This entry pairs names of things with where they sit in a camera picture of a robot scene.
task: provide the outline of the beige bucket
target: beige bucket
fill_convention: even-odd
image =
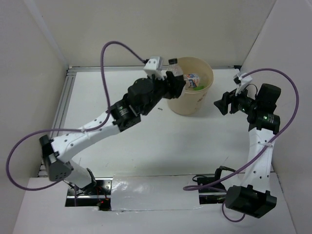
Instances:
[[[190,115],[200,109],[209,87],[214,81],[214,73],[208,63],[193,57],[178,58],[178,65],[182,68],[183,74],[198,74],[200,83],[205,88],[199,91],[186,91],[179,98],[168,100],[171,110],[180,115]]]

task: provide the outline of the white tape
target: white tape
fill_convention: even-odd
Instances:
[[[201,207],[198,191],[183,187],[195,185],[192,175],[114,177],[112,211],[192,210]]]

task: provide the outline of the white bracket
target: white bracket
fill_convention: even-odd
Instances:
[[[237,96],[238,94],[240,94],[241,92],[243,92],[246,87],[252,82],[252,77],[251,76],[247,76],[247,77],[242,77],[243,75],[245,75],[247,73],[242,73],[242,74],[237,74],[234,76],[234,81],[235,83],[237,84],[237,80],[240,81],[240,83],[238,83],[238,87],[236,89],[236,92],[235,92],[235,96]]]
[[[157,79],[161,79],[161,80],[165,79],[165,77],[161,73],[162,57],[160,56],[152,56],[146,63],[143,70],[149,77],[152,77],[152,75],[155,75]]]
[[[252,185],[253,189],[262,193],[270,191],[270,171],[272,152],[275,141],[267,143],[274,136],[271,130],[257,130],[253,128],[249,131],[249,155],[248,161],[251,161],[265,145],[268,145],[266,151],[260,158],[250,165],[245,172],[245,176],[241,182],[241,186],[247,187]]]
[[[106,116],[107,113],[104,112],[98,118],[83,125],[79,128],[81,129],[81,133],[67,133],[53,138],[51,145],[54,152],[59,153],[58,160],[66,163],[80,151],[106,137],[120,133],[118,125],[113,124],[115,120],[112,116],[109,117],[107,123],[103,127],[91,132],[85,131],[85,129],[99,126],[106,119]]]

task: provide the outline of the white table surface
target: white table surface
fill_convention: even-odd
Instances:
[[[276,207],[260,219],[247,216],[240,223],[227,221],[220,204],[192,210],[140,212],[65,207],[67,185],[59,183],[46,190],[25,193],[13,234],[295,234],[276,174],[271,173],[270,178],[272,195],[277,197]],[[47,184],[48,178],[31,178],[28,187]],[[181,188],[181,193],[188,192]],[[227,209],[226,214],[234,219],[241,217],[240,213]]]
[[[214,70],[214,83],[202,108],[191,116],[172,112],[165,99],[142,122],[80,152],[74,161],[95,177],[126,173],[137,176],[214,173],[221,165],[238,169],[247,162],[248,122],[239,112],[223,116],[213,102],[235,88],[235,69]],[[140,71],[109,71],[111,104],[122,99]],[[64,127],[77,128],[107,109],[100,72],[78,72]]]

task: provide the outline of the plastic bottle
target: plastic bottle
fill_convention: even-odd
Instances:
[[[169,60],[169,66],[168,66],[167,71],[172,72],[175,77],[183,75],[182,68],[177,64],[177,58],[173,58]]]
[[[182,68],[177,64],[177,58],[172,58],[169,60],[169,66],[168,66],[168,69],[167,71],[169,72],[172,72],[174,74],[175,77],[177,76],[183,76],[183,70]],[[185,78],[185,76],[183,77],[186,84],[184,86],[184,89],[182,91],[182,93],[184,94],[185,93],[185,90],[187,88],[190,87],[190,83],[189,83],[189,80],[187,78]]]

